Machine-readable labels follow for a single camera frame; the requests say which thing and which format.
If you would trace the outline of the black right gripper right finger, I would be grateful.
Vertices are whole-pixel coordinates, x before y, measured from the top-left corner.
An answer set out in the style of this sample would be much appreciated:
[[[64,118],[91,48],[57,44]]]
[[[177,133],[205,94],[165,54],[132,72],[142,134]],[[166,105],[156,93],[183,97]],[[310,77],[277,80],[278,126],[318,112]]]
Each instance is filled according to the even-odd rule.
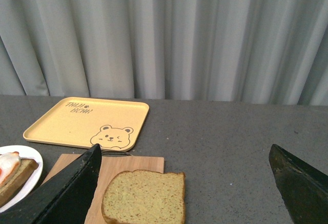
[[[277,144],[269,162],[293,223],[327,223],[327,175]]]

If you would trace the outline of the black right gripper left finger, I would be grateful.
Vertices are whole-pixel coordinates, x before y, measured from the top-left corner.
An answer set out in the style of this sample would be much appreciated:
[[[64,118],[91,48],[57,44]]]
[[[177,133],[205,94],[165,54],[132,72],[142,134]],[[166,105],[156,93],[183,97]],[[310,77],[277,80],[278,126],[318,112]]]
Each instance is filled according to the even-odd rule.
[[[1,213],[1,223],[84,223],[101,166],[98,144],[26,198]]]

